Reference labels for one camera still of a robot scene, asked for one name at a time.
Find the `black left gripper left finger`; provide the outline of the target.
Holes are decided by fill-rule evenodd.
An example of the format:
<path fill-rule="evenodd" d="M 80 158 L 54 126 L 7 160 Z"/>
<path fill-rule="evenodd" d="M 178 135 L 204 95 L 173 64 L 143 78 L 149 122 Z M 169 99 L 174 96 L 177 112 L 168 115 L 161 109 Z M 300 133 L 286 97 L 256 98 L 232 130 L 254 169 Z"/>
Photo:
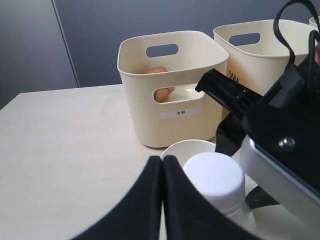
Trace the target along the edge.
<path fill-rule="evenodd" d="M 147 160 L 141 174 L 117 205 L 75 240 L 157 240 L 163 199 L 163 162 Z"/>

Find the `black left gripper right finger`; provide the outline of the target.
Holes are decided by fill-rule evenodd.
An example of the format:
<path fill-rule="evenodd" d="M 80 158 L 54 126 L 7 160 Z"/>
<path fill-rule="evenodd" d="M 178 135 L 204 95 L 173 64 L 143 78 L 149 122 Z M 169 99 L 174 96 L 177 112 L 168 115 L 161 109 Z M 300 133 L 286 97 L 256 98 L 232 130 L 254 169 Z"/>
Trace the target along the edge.
<path fill-rule="evenodd" d="M 163 159 L 164 216 L 168 240 L 254 240 L 215 209 L 192 185 L 177 158 Z"/>

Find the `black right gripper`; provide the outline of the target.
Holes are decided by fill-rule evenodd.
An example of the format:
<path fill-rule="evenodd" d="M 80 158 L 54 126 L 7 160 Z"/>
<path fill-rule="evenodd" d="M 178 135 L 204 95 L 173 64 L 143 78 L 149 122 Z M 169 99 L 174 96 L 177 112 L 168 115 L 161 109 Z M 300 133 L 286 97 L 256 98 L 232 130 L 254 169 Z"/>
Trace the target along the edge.
<path fill-rule="evenodd" d="M 216 69 L 195 90 L 234 115 L 217 127 L 216 152 L 232 157 L 247 134 L 256 150 L 283 165 L 319 165 L 320 64 L 310 56 L 290 66 L 264 97 Z"/>

